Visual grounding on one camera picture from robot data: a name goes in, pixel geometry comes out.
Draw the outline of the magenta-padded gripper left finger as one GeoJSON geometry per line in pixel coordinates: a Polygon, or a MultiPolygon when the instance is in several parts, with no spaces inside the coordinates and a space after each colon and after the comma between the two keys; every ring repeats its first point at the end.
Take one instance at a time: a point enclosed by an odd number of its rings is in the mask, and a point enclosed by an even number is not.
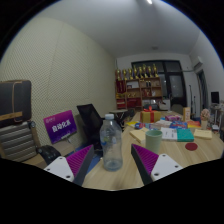
{"type": "Polygon", "coordinates": [[[68,157],[59,156],[45,168],[45,171],[81,186],[93,155],[94,147],[89,145],[68,157]]]}

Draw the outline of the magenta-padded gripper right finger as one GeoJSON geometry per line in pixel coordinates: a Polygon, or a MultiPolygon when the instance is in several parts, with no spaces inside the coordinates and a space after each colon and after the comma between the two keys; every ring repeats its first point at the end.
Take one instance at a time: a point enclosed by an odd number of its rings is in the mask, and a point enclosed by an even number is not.
{"type": "Polygon", "coordinates": [[[182,166],[167,154],[157,155],[136,144],[131,145],[131,154],[144,185],[182,169],[182,166]]]}

